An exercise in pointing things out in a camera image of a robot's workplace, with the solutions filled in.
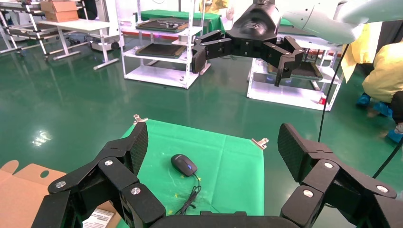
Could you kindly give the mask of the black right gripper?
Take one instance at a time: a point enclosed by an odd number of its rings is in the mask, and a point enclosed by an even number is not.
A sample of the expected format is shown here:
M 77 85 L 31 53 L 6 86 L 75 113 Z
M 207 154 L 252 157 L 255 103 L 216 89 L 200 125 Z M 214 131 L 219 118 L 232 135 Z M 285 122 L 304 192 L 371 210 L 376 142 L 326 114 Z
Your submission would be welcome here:
M 197 74 L 209 59 L 227 55 L 261 58 L 277 68 L 274 85 L 290 78 L 301 65 L 304 49 L 291 36 L 277 41 L 281 15 L 273 2 L 254 2 L 226 31 L 215 30 L 194 40 L 192 73 Z

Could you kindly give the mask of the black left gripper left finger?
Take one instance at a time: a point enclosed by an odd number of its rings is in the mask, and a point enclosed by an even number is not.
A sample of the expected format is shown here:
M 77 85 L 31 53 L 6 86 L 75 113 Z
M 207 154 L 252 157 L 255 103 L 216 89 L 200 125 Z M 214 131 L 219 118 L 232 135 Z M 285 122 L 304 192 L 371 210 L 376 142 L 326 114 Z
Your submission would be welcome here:
M 147 149 L 144 122 L 127 137 L 107 142 L 91 162 L 48 186 L 32 226 L 81 228 L 98 206 L 109 202 L 129 227 L 151 227 L 166 211 L 138 179 Z

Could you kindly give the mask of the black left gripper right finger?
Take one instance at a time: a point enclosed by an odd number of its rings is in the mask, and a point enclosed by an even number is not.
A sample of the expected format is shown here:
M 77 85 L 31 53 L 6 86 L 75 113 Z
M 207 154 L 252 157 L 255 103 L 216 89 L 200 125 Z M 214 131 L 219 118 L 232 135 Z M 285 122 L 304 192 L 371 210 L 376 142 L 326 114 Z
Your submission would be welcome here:
M 390 186 L 343 163 L 325 144 L 303 138 L 288 123 L 280 126 L 278 151 L 299 186 L 280 215 L 310 228 L 326 204 L 358 228 L 400 228 L 403 203 Z

